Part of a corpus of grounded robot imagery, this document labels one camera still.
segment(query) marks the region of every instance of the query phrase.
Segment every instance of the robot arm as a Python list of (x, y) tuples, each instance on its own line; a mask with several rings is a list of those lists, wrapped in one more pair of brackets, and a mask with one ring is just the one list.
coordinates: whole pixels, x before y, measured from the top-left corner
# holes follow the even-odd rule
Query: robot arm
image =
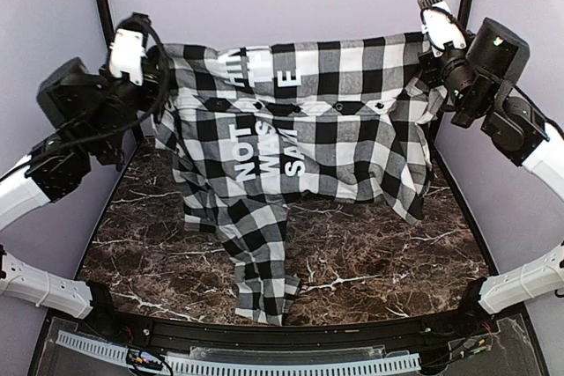
[[(41, 84), (37, 100), (56, 133), (0, 178), (0, 231), (76, 189), (91, 170), (90, 156), (121, 169), (125, 131), (164, 103), (167, 70), (158, 65), (166, 55), (163, 51), (155, 55), (155, 50), (145, 54), (148, 32), (157, 48), (162, 47), (148, 17), (133, 14), (118, 26), (108, 63), (99, 75), (88, 74), (80, 59), (74, 58)], [(136, 119), (139, 110), (145, 113)], [(51, 275), (0, 246), (2, 294), (86, 319), (99, 332), (115, 335), (106, 286)]]
[[(423, 33), (432, 45), (419, 57), (424, 79), (449, 91), (455, 111), (451, 123), (469, 128), (484, 117), (481, 129), (495, 147), (564, 201), (562, 130), (516, 86), (529, 59), (529, 46), (489, 18), (476, 35), (468, 34), (445, 5), (442, 0), (419, 0)], [(511, 95), (513, 90), (521, 97)], [(475, 326), (468, 321), (561, 288), (564, 242), (520, 268), (471, 282), (459, 306), (457, 326), (470, 330)]]

